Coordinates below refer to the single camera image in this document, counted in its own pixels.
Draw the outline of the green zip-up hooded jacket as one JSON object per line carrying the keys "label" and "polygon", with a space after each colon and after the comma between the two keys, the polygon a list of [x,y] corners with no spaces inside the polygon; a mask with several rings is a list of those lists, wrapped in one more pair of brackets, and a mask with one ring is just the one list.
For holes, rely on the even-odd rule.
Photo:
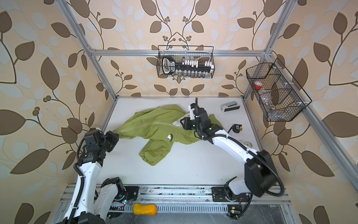
{"label": "green zip-up hooded jacket", "polygon": [[180,119],[189,117],[179,105],[164,105],[136,112],[113,130],[120,139],[141,137],[148,140],[139,152],[143,161],[155,166],[171,151],[175,142],[190,145],[200,139],[194,130],[185,130]]}

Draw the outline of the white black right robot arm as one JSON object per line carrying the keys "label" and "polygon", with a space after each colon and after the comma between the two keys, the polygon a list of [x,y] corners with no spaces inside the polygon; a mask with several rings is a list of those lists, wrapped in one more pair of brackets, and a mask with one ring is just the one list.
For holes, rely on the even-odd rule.
{"label": "white black right robot arm", "polygon": [[228,201],[235,201],[241,194],[261,197],[269,194],[283,196],[284,184],[273,164],[270,153],[257,151],[233,138],[220,125],[210,121],[204,108],[191,104],[189,116],[180,120],[185,130],[193,130],[203,141],[220,147],[243,165],[244,177],[233,177],[224,184],[224,194]]}

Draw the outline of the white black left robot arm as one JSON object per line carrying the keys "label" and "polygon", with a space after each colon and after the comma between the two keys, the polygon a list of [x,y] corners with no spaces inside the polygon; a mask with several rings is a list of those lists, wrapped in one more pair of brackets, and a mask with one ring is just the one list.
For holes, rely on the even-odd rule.
{"label": "white black left robot arm", "polygon": [[118,134],[92,128],[82,138],[73,165],[77,173],[76,187],[61,223],[104,224],[113,202],[126,203],[127,191],[119,177],[105,180],[100,192],[97,182],[106,154],[119,140]]}

